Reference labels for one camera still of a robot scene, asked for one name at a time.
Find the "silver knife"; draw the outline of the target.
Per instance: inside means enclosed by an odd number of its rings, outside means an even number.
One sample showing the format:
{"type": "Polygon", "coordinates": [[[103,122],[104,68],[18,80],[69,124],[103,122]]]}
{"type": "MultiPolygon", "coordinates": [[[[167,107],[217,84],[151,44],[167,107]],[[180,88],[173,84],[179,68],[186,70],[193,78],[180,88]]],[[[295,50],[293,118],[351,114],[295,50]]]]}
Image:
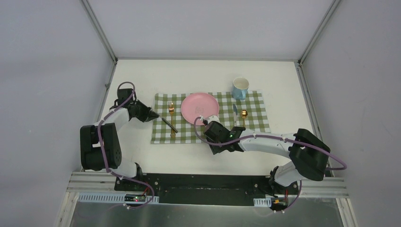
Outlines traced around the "silver knife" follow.
{"type": "Polygon", "coordinates": [[[238,122],[238,109],[236,104],[233,104],[233,119],[234,119],[234,126],[237,126],[238,122]]]}

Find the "pink plate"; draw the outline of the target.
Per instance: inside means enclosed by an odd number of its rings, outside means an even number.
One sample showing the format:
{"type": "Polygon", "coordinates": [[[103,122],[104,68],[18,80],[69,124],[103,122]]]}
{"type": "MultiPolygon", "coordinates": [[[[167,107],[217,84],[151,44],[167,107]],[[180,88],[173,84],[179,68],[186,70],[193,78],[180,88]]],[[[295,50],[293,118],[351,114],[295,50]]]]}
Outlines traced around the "pink plate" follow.
{"type": "Polygon", "coordinates": [[[183,118],[193,124],[196,117],[203,116],[208,118],[218,115],[219,104],[217,99],[208,93],[189,94],[181,104],[181,114],[183,118]]]}

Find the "gold spoon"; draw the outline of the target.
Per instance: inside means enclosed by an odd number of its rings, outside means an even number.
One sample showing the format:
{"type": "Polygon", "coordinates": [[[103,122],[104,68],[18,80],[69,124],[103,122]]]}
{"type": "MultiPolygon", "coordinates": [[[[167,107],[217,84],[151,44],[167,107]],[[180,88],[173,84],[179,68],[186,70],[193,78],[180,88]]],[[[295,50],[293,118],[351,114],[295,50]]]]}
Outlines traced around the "gold spoon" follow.
{"type": "Polygon", "coordinates": [[[245,122],[245,120],[246,120],[247,116],[248,116],[248,111],[247,111],[247,110],[242,110],[242,111],[241,111],[241,118],[242,118],[242,120],[243,120],[242,126],[243,126],[244,128],[246,127],[246,122],[245,122]]]}

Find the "gold fork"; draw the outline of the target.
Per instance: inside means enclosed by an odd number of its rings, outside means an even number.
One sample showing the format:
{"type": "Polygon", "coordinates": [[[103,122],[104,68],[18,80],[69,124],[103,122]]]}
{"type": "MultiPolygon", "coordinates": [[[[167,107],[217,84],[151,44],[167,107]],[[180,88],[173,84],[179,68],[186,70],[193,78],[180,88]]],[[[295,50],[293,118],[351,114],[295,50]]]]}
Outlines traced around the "gold fork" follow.
{"type": "Polygon", "coordinates": [[[168,110],[169,110],[169,114],[170,114],[170,117],[171,117],[171,121],[170,121],[170,123],[171,123],[171,134],[170,134],[170,136],[171,136],[171,138],[175,138],[176,131],[174,129],[174,104],[173,104],[173,102],[169,103],[168,110]]]}

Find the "light blue mug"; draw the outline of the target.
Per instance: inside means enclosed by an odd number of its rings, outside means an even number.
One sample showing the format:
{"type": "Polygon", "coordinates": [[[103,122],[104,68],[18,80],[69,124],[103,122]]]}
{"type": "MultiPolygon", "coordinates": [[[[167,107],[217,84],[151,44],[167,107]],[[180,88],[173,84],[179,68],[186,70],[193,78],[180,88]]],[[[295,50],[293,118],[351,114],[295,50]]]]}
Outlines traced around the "light blue mug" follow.
{"type": "Polygon", "coordinates": [[[245,78],[235,78],[233,80],[233,86],[231,95],[236,100],[245,100],[249,88],[249,81],[245,78]]]}

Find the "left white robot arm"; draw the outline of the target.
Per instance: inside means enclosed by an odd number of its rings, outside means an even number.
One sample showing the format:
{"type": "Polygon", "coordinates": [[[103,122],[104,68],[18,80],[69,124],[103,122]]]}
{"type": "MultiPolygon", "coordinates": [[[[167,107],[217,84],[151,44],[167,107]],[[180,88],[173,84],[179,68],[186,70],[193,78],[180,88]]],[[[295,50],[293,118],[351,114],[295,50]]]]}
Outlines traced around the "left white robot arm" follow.
{"type": "Polygon", "coordinates": [[[103,120],[80,128],[80,158],[85,170],[110,170],[119,177],[125,176],[132,191],[144,186],[139,164],[122,157],[118,131],[132,118],[149,122],[159,117],[151,107],[136,98],[132,88],[117,90],[117,99],[103,120]]]}

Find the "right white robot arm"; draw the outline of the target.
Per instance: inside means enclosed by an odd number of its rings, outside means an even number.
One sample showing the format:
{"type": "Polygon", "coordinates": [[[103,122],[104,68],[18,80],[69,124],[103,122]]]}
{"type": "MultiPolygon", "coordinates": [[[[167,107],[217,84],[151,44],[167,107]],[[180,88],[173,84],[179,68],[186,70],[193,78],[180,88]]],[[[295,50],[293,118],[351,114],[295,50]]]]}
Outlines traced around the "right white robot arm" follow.
{"type": "Polygon", "coordinates": [[[309,130],[298,129],[296,133],[273,134],[257,132],[245,127],[231,130],[211,121],[204,129],[213,154],[222,151],[259,151],[289,158],[283,166],[275,167],[268,186],[275,194],[282,193],[291,183],[303,178],[322,181],[328,162],[330,148],[309,130]]]}

